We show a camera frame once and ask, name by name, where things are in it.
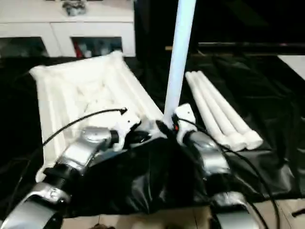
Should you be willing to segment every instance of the robotic arm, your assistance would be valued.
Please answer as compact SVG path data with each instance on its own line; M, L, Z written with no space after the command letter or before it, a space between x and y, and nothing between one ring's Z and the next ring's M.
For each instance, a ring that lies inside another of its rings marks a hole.
M185 119L195 123L196 119L189 104L175 110L174 122L178 126L177 142L184 152L200 163L203 182L211 198L212 229L259 229L256 221L247 210L247 202L234 181L230 167L219 146L209 136L198 132L197 128Z
M221 149L195 126L180 120L195 122L190 105L178 107L175 115L177 142L195 163L201 165L206 192L212 200L210 227L259 229L247 211L246 200L234 183ZM45 179L34 186L0 229L60 229L64 210L88 167L121 153L126 135L139 123L139 118L127 111L112 130L102 127L82 130L54 167L45 169Z
M60 156L45 179L17 205L1 229L60 229L62 215L88 167L121 152L126 135L140 119L126 111L114 129L87 127Z

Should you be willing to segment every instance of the black plastic sheet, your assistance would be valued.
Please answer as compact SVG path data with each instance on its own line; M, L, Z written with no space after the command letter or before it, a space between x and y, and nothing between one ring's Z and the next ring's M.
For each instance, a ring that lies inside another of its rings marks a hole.
M36 85L27 71L38 64L52 65L75 59L12 59L0 62L2 158L0 161L0 217L20 172L41 143ZM163 110L169 56L145 63L127 58L127 64ZM277 57L190 58L187 71L202 70L243 119L264 139L250 159L277 199L305 196L305 82ZM190 103L201 118L186 82L181 104ZM36 156L15 203L34 184L42 154ZM268 199L249 166L230 155L230 165L243 184L249 201ZM92 167L73 197L67 216L151 213L164 208L203 206L208 198L197 168L179 147L157 139Z

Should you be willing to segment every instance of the cabinet door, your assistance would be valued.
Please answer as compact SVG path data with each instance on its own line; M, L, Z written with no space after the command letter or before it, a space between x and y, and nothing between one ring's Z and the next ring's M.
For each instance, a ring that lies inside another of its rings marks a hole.
M132 22L67 22L52 23L64 56L91 57L122 50L135 56Z
M0 23L0 56L61 56L49 23Z

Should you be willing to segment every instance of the white storage box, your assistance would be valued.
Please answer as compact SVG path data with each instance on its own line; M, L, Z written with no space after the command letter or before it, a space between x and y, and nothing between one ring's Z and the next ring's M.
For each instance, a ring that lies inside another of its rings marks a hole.
M49 67L36 66L30 73L37 84L43 140L69 122L99 110L126 107L141 119L163 118L125 64L121 52ZM78 130L86 125L112 127L119 116L119 112L99 114L58 134L43 150L44 164L36 181L44 178L44 169L54 165Z

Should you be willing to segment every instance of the white foam cylinder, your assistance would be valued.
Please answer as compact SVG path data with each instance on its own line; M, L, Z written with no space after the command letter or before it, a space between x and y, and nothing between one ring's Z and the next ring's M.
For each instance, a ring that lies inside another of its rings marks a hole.
M207 131L219 144L225 147L230 147L227 137L219 129L219 126L217 125L208 105L206 104L206 101L196 87L193 78L191 77L191 73L185 73L185 78L191 88L194 100Z
M213 117L215 118L219 128L229 140L230 149L233 151L240 151L246 148L246 140L243 135L238 133L234 126L230 123L224 112L221 110L217 102L212 97L210 91L205 84L200 80L200 75L197 72L192 72L191 77L194 78L195 85L200 88L202 97L205 99Z
M172 115L179 106L195 6L196 0L178 1L173 52L164 108L164 121L167 124L172 123Z
M220 94L217 88L209 81L209 79L203 74L203 72L200 71L198 72L198 74L200 76L200 80L208 88L212 97L215 99L217 104L220 106L222 111L230 120L234 128L245 137L247 143L247 149L251 150L258 148L263 143L263 140L258 135L258 133L252 130L247 125L247 123L234 110L234 108L228 103L228 101Z

